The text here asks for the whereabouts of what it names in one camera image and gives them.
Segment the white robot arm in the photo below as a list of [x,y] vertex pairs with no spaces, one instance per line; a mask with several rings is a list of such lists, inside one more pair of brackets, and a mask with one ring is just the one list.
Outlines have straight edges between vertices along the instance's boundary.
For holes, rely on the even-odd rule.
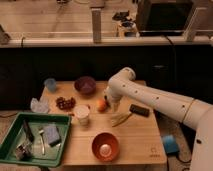
[[213,171],[213,104],[144,86],[135,78],[129,67],[113,75],[105,89],[108,102],[119,103],[127,96],[195,130],[190,171]]

